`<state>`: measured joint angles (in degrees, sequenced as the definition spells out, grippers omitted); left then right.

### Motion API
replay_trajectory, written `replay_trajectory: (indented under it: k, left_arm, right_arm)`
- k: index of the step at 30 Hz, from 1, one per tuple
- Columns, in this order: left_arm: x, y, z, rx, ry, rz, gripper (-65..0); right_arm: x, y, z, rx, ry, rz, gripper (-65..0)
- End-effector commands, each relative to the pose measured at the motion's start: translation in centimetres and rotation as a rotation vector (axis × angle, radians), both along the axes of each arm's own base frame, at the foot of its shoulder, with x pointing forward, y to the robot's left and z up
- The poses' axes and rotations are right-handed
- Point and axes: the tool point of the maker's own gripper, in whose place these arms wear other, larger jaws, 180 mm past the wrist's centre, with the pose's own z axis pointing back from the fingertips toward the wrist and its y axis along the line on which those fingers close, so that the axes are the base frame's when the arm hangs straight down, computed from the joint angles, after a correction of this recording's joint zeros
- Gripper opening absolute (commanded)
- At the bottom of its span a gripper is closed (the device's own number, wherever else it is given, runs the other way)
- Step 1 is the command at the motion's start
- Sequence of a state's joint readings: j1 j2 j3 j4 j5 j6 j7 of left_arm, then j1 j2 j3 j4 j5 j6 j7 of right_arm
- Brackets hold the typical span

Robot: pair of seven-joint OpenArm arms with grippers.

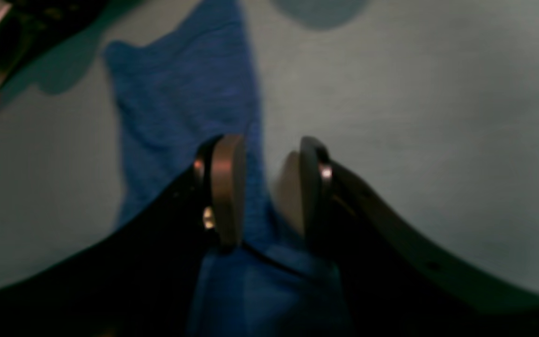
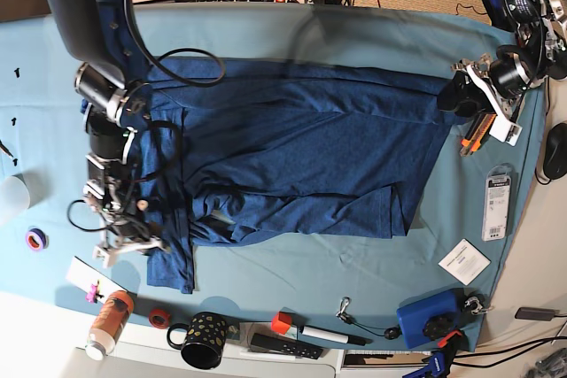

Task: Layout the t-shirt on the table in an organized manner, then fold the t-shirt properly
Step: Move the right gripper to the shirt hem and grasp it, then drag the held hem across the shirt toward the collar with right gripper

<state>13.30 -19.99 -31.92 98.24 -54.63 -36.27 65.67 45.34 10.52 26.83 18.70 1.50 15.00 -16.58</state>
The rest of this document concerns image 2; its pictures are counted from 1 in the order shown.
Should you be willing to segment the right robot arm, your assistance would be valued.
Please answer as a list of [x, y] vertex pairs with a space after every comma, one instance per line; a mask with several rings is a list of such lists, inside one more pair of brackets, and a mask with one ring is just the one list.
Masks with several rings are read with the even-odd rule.
[[158, 229], [144, 221], [148, 202], [139, 194], [140, 184], [157, 176], [142, 165], [140, 140], [163, 124], [147, 109], [145, 60], [126, 28], [122, 0], [47, 1], [66, 50], [81, 61], [74, 89], [86, 103], [90, 144], [81, 201], [102, 222], [93, 256], [110, 267], [121, 254], [165, 250]]

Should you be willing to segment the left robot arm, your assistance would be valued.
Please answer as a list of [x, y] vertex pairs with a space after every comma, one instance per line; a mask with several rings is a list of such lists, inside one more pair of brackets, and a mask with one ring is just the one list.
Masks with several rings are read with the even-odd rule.
[[566, 0], [483, 0], [491, 22], [511, 31], [515, 43], [477, 61], [453, 64], [453, 79], [437, 106], [464, 118], [492, 116], [490, 136], [515, 145], [525, 95], [545, 79], [566, 78]]

